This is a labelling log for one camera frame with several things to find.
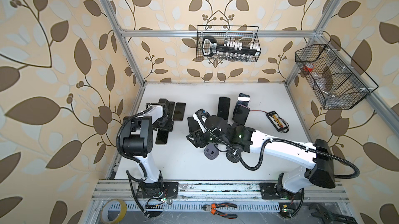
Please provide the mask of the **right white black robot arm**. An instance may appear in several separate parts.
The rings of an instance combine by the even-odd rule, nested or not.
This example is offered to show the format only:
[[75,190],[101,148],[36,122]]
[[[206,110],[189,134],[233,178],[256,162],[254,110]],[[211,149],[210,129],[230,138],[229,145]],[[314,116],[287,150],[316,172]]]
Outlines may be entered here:
[[223,152],[232,163],[241,163],[249,171],[261,168],[264,156],[272,155],[298,164],[289,173],[280,173],[277,183],[266,193],[280,199],[300,202],[293,210],[284,207],[279,215],[284,219],[294,218],[304,203],[304,190],[314,185],[320,188],[335,188],[336,179],[353,179],[360,175],[352,162],[330,152],[326,141],[294,142],[274,137],[243,125],[230,125],[218,116],[203,109],[188,118],[187,140],[196,148],[203,148],[211,160]]

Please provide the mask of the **red-edged black phone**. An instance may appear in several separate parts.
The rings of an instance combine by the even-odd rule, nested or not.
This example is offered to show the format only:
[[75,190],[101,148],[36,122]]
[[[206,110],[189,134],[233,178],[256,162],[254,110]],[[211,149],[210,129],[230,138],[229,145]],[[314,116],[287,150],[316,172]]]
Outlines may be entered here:
[[233,116],[233,121],[239,125],[245,125],[248,115],[250,113],[250,108],[244,105],[238,105],[237,110]]

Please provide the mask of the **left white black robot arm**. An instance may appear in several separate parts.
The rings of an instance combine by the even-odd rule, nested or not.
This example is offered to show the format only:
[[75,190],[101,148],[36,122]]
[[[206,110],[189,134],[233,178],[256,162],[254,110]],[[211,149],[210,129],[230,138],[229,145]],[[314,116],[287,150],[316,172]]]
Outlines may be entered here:
[[143,206],[137,197],[141,190],[144,198],[160,200],[166,198],[168,190],[164,186],[162,172],[157,168],[151,151],[154,146],[153,130],[170,132],[173,129],[172,107],[167,99],[160,99],[158,103],[147,103],[143,111],[132,116],[126,116],[116,136],[116,149],[125,159],[136,162],[141,170],[141,178],[131,175],[129,169],[126,175],[135,203],[148,219],[155,217]]

